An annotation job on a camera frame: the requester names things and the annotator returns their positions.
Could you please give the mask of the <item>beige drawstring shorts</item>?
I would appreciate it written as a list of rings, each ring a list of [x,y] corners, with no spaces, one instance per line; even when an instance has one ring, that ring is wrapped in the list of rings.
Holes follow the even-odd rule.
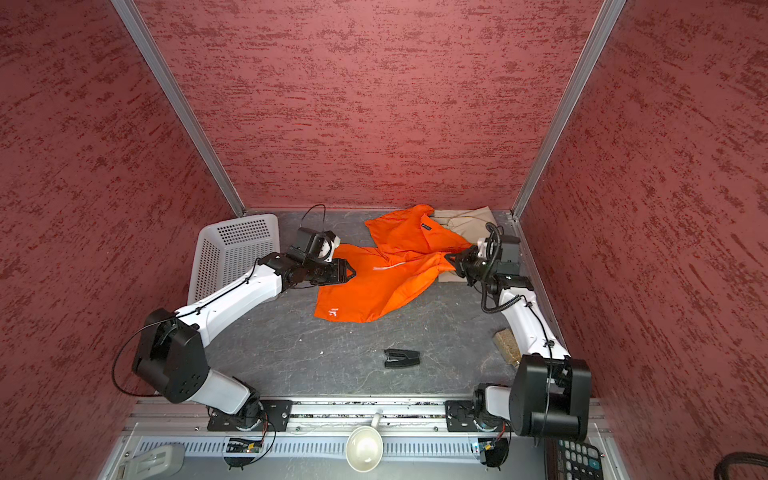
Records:
[[[436,210],[432,219],[472,245],[488,237],[487,223],[497,224],[489,207],[476,210]]]

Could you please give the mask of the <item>orange shorts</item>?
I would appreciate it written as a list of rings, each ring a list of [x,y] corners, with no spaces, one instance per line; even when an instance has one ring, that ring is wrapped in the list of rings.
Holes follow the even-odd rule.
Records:
[[[407,305],[444,272],[446,259],[470,243],[431,218],[434,209],[416,205],[365,222],[373,248],[340,245],[335,256],[356,271],[345,284],[318,290],[314,316],[330,322],[370,323]]]

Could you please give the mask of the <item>white plastic laundry basket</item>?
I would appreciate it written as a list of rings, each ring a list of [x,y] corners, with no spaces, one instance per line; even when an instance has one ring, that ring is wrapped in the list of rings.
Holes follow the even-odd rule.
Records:
[[[277,252],[279,247],[279,224],[274,214],[206,226],[198,235],[187,303],[195,303],[234,282],[257,259]]]

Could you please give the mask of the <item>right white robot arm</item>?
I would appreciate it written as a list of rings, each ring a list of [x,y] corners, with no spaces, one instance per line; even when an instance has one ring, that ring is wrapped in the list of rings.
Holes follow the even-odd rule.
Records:
[[[486,239],[447,254],[456,274],[477,287],[481,310],[507,320],[520,354],[512,384],[480,384],[470,417],[480,430],[506,427],[517,436],[584,440],[587,436],[592,375],[571,356],[541,311],[519,248]]]

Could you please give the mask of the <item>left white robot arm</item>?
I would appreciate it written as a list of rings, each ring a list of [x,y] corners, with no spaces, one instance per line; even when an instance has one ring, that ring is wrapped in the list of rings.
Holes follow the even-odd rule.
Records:
[[[152,312],[138,332],[132,372],[173,404],[193,402],[251,431],[265,414],[259,394],[246,383],[209,366],[212,340],[255,307],[303,283],[345,284],[356,271],[344,259],[297,261],[271,253],[258,259],[240,278],[202,300],[174,312]]]

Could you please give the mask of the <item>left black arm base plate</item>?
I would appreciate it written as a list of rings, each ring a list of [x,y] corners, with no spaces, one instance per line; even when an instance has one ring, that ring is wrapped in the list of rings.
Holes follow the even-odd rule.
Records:
[[[294,402],[286,399],[249,400],[236,414],[208,407],[209,432],[285,432]]]

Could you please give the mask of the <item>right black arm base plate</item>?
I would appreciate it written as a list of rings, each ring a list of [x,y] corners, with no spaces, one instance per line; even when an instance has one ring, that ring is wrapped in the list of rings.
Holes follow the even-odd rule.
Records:
[[[491,415],[470,400],[447,400],[444,407],[449,432],[499,434],[507,431],[505,419]]]

